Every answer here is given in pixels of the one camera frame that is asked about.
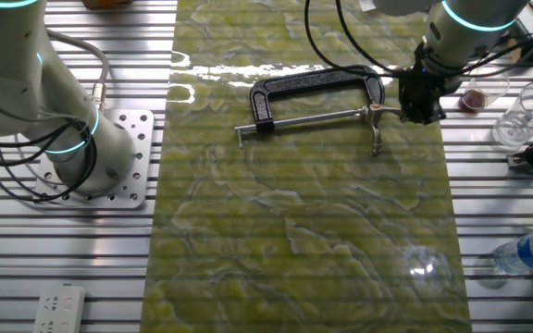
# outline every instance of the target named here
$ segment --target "metal plate with holes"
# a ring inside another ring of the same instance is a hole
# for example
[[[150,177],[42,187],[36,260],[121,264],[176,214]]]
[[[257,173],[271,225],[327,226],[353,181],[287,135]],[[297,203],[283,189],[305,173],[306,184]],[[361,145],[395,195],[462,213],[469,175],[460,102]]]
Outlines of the metal plate with holes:
[[[147,188],[147,174],[152,149],[154,133],[154,114],[148,110],[118,110],[107,109],[105,116],[113,123],[122,126],[132,137],[135,143],[135,156],[130,174],[106,193],[98,195],[83,195],[71,193],[67,197],[51,203],[38,203],[42,209],[60,210],[130,210],[141,208],[145,203]],[[46,157],[41,160],[38,170],[41,177],[51,180],[52,183],[60,182],[55,173],[53,163]],[[67,189],[63,185],[51,185],[37,179],[36,191],[55,195]]]

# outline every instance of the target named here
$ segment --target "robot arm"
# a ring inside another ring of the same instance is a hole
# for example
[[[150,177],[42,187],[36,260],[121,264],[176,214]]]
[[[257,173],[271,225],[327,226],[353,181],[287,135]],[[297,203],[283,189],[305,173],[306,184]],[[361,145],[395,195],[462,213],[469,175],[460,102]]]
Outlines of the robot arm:
[[[0,0],[0,137],[21,133],[33,141],[80,119],[99,149],[95,168],[78,192],[105,192],[129,175],[134,142],[98,111],[53,49],[43,23],[45,7],[46,0]],[[56,116],[43,116],[41,108]],[[83,146],[81,132],[71,128],[46,151],[68,185],[82,177]]]
[[[415,64],[400,78],[401,119],[430,124],[444,119],[440,97],[455,92],[461,77],[451,75],[486,56],[514,24],[528,0],[375,0],[389,15],[404,15],[436,3],[428,31],[415,51]]]

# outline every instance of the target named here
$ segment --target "metal rod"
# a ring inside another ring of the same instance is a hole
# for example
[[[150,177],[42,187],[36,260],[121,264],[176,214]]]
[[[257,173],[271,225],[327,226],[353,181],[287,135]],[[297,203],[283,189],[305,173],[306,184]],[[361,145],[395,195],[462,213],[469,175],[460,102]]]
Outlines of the metal rod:
[[[357,110],[339,111],[339,112],[332,112],[329,114],[322,114],[322,115],[315,115],[315,116],[308,116],[308,117],[298,117],[298,118],[286,119],[286,120],[277,120],[277,121],[274,121],[273,124],[275,125],[275,128],[280,128],[280,127],[297,125],[297,124],[305,124],[309,122],[324,121],[324,120],[337,119],[337,118],[342,118],[342,117],[351,117],[351,116],[358,115],[360,113],[364,113],[365,111],[366,110],[364,108],[357,109]],[[251,131],[256,131],[256,125],[238,126],[234,128],[234,130],[238,133],[247,133]]]
[[[240,145],[240,149],[244,149],[244,144],[242,143],[242,132],[238,129],[236,130],[238,133],[238,144]]]

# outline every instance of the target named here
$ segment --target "glass beaker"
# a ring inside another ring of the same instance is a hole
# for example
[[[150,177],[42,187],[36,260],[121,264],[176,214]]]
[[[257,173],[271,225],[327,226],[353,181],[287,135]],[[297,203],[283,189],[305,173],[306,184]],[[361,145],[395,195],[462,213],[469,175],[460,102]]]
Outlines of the glass beaker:
[[[473,75],[490,74],[500,68],[495,66],[483,66],[470,72]],[[509,77],[501,73],[488,78],[472,78],[466,86],[466,90],[460,98],[460,108],[465,112],[478,112],[493,104],[499,97],[503,97],[509,91]]]
[[[533,137],[533,83],[522,90],[515,103],[497,120],[492,136],[511,148],[519,148]]]

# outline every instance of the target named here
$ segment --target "power outlet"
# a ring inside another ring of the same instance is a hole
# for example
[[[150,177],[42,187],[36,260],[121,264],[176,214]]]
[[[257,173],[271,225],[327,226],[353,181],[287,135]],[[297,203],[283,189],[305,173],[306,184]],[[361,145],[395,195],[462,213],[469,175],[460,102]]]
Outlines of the power outlet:
[[[33,333],[79,333],[85,289],[52,286],[41,292]]]

